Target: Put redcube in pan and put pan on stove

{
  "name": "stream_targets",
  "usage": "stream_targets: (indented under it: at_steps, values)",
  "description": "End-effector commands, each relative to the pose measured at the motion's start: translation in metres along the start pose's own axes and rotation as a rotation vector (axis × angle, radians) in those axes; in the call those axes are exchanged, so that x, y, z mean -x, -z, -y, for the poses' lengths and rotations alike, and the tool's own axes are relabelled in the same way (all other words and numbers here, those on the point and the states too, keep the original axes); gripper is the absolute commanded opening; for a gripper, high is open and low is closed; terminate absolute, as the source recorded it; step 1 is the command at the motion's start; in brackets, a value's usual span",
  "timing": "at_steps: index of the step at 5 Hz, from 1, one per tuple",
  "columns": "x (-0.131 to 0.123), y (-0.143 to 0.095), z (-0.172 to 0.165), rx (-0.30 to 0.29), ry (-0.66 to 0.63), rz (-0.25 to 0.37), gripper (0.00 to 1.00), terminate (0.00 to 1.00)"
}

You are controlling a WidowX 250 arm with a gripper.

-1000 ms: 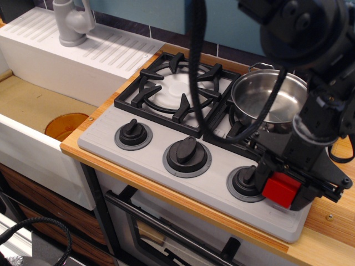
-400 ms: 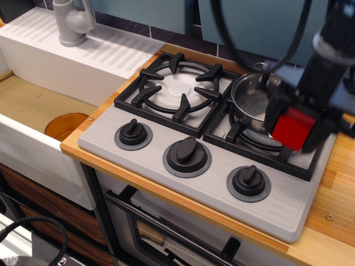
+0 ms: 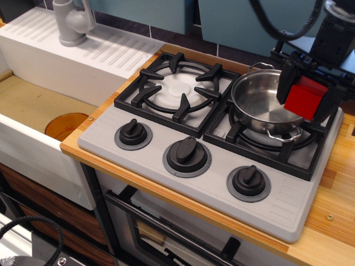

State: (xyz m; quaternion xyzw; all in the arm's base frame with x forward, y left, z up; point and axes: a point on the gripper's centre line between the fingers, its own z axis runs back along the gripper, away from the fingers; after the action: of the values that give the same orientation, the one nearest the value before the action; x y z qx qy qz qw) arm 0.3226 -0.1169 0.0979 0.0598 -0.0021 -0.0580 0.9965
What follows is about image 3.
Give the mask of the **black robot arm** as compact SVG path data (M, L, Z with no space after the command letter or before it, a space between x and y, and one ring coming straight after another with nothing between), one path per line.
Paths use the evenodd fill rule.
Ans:
M277 100L285 109L323 122L341 102L354 99L354 1L316 1L306 25L296 34L268 26L278 39L296 47L283 61Z

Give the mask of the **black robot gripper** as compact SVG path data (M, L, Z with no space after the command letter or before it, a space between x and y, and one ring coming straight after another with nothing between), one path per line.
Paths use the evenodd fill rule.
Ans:
M310 50L298 48L292 53L281 70L277 100L282 105L286 102L291 87L301 76L310 78L328 87L322 98L313 122L321 123L330 116L343 101L347 93L354 92L354 86L345 77L354 77L354 67L345 63L354 51L354 19L326 16ZM318 67L340 69L344 76L334 77L317 72Z

